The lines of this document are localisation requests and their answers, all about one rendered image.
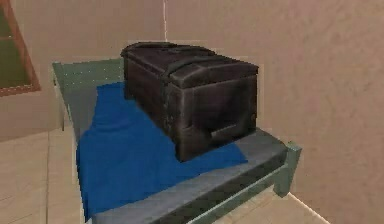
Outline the dark brown chest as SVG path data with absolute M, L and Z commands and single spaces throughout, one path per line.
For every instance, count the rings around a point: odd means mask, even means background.
M 124 94 L 175 144 L 182 162 L 256 129 L 258 66 L 201 46 L 138 42 L 121 50 Z

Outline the green framed bed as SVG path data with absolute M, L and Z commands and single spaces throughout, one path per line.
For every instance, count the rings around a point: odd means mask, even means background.
M 96 88 L 123 80 L 119 59 L 64 64 L 55 62 L 53 79 L 61 94 L 62 119 L 73 127 L 76 149 L 90 127 Z M 206 172 L 146 199 L 98 213 L 86 224 L 213 224 L 259 192 L 272 187 L 281 197 L 288 194 L 301 149 L 257 130 L 236 142 L 247 162 Z

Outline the blue blanket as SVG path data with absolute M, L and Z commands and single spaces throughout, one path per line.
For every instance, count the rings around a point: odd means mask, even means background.
M 121 82 L 96 88 L 90 127 L 76 149 L 84 216 L 140 201 L 206 172 L 247 162 L 234 143 L 187 162 L 174 143 L 132 100 Z

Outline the brown framed window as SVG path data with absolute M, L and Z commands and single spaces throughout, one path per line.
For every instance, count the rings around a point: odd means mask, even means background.
M 10 0 L 0 0 L 0 97 L 40 91 Z

